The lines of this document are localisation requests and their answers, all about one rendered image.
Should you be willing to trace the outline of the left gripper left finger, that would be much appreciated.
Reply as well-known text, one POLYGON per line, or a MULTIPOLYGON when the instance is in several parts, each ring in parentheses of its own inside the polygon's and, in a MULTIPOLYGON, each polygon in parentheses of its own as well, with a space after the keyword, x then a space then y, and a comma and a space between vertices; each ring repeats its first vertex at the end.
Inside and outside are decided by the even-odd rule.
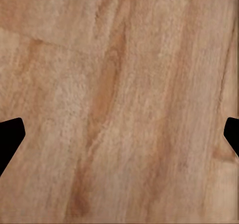
POLYGON ((20 117, 0 123, 0 176, 25 137, 20 117))

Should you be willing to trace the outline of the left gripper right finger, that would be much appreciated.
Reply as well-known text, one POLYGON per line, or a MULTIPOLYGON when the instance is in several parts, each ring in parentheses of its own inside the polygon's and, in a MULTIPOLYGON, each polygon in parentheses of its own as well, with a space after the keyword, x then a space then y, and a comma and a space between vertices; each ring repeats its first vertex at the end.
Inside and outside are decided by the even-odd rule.
POLYGON ((229 117, 225 124, 224 136, 239 156, 239 119, 229 117))

